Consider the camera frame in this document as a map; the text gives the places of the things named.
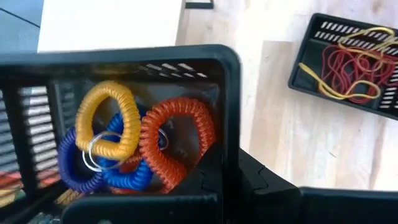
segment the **metal key ring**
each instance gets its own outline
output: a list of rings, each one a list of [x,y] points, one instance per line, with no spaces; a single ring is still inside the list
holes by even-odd
[[[89,169],[91,169],[91,170],[94,171],[94,172],[102,172],[102,170],[111,170],[111,169],[115,169],[115,168],[118,168],[118,167],[119,167],[121,164],[123,164],[123,162],[124,162],[124,161],[119,161],[117,164],[115,164],[115,165],[113,165],[113,166],[110,166],[110,167],[102,167],[102,166],[98,165],[98,164],[94,161],[93,155],[92,155],[92,153],[91,153],[92,150],[93,150],[94,143],[95,143],[96,141],[100,140],[100,139],[101,139],[102,137],[104,137],[104,136],[118,136],[119,138],[122,137],[122,136],[121,136],[120,134],[118,134],[118,133],[113,133],[113,132],[110,132],[110,131],[103,131],[103,132],[97,134],[97,135],[90,141],[90,143],[89,143],[89,145],[88,145],[88,157],[90,158],[90,161],[91,161],[96,167],[93,167],[93,166],[91,166],[91,165],[89,165],[89,164],[87,163],[86,157],[85,157],[85,152],[84,152],[84,151],[81,151],[81,156],[83,157],[83,162],[85,163],[85,165],[86,165]]]

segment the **light wood countertop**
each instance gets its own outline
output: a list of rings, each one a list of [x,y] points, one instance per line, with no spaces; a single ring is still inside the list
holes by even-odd
[[[398,121],[287,87],[304,32],[320,12],[398,27],[396,1],[215,0],[185,10],[179,44],[225,44],[243,65],[241,147],[296,185],[398,189]]]

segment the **orange coil keychain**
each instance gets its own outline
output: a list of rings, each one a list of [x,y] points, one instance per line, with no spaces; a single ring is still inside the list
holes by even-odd
[[[141,124],[140,152],[150,169],[164,183],[165,186],[161,192],[165,194],[179,184],[187,173],[182,163],[163,154],[158,146],[160,125],[175,115],[191,116],[193,118],[199,138],[199,156],[196,163],[216,140],[209,111],[198,100],[184,97],[175,98],[161,102],[147,112]]]

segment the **yellow coil keychain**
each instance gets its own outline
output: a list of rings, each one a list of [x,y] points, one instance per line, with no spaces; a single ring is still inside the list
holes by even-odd
[[[76,116],[76,145],[88,152],[94,138],[92,122],[94,113],[102,101],[111,97],[118,102],[123,117],[124,129],[119,143],[99,140],[92,153],[107,159],[124,161],[133,155],[141,131],[140,116],[131,91],[113,81],[101,82],[92,88],[83,101]]]

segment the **black plastic divider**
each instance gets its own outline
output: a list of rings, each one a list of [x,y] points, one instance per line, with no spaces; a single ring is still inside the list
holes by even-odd
[[[25,204],[18,211],[17,215],[7,214],[6,218],[2,223],[4,224],[25,224],[33,219],[43,208],[51,204],[55,199],[57,199],[61,194],[66,191],[66,187],[58,182],[44,189],[40,189],[37,192],[38,199],[34,202]]]
[[[10,124],[12,141],[17,155],[17,162],[19,165],[19,172],[24,184],[24,192],[29,199],[37,198],[37,181],[35,175],[35,163],[29,144],[29,135],[27,133],[27,126],[25,124],[25,117],[23,115],[24,108],[21,104],[21,96],[19,94],[19,86],[16,83],[3,85],[2,92],[8,121]]]
[[[55,135],[55,142],[61,141],[66,134],[65,122],[62,116],[62,104],[60,101],[60,87],[57,81],[50,81],[47,84],[47,96],[49,98],[49,106],[51,108],[51,123]]]

